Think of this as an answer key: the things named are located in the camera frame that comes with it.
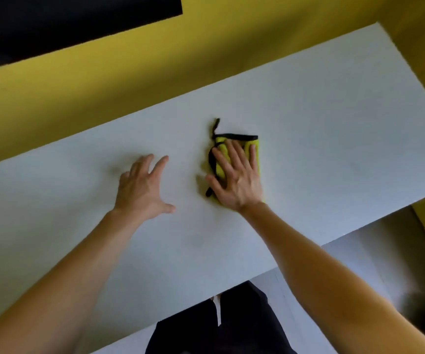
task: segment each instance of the hand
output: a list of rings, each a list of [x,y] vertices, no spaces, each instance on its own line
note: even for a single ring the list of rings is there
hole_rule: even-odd
[[[257,152],[255,145],[250,145],[250,161],[237,141],[225,141],[229,153],[229,164],[217,148],[212,149],[217,162],[227,177],[224,189],[214,175],[207,175],[206,180],[214,190],[218,200],[227,208],[241,212],[249,205],[262,202],[263,190],[258,175]]]
[[[174,213],[175,207],[160,198],[160,180],[168,156],[162,157],[149,174],[153,154],[141,157],[130,171],[121,175],[114,212],[140,220],[153,219],[162,213]]]

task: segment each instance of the right hand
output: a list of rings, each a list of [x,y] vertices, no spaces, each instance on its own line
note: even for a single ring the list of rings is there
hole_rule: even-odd
[[[227,177],[227,186],[223,188],[214,175],[207,175],[206,180],[214,190],[217,199],[227,208],[241,212],[245,208],[262,202],[263,190],[258,174],[257,151],[250,145],[250,161],[238,141],[226,140],[231,163],[217,148],[212,149],[217,162]]]

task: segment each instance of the black panel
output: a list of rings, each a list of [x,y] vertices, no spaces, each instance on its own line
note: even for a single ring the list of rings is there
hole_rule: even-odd
[[[0,65],[181,14],[181,0],[0,0]]]

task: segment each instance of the yellow microfiber cloth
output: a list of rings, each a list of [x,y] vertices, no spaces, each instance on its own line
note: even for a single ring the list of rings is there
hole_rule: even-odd
[[[260,162],[259,162],[259,142],[258,142],[258,135],[243,135],[243,134],[232,134],[232,133],[225,133],[225,134],[216,134],[217,126],[219,125],[220,118],[216,119],[216,122],[214,123],[214,126],[212,128],[212,140],[214,141],[214,147],[218,148],[222,154],[226,157],[227,161],[230,162],[230,157],[227,152],[227,146],[224,143],[226,139],[230,140],[237,140],[240,142],[240,145],[245,151],[245,155],[248,160],[250,160],[250,145],[254,144],[256,153],[257,153],[257,164],[260,169]],[[214,154],[212,154],[212,148],[209,151],[209,165],[214,172],[216,178],[219,180],[220,183],[224,183],[226,180],[226,174],[224,173],[224,170],[220,167],[220,165],[217,163],[216,158]],[[206,191],[206,196],[210,197],[214,191],[209,188]]]

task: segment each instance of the left hand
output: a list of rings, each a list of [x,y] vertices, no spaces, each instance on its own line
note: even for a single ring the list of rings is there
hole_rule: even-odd
[[[150,220],[162,213],[174,213],[175,207],[160,198],[160,180],[168,156],[162,157],[149,173],[153,154],[140,157],[130,171],[121,175],[114,212],[132,220]]]

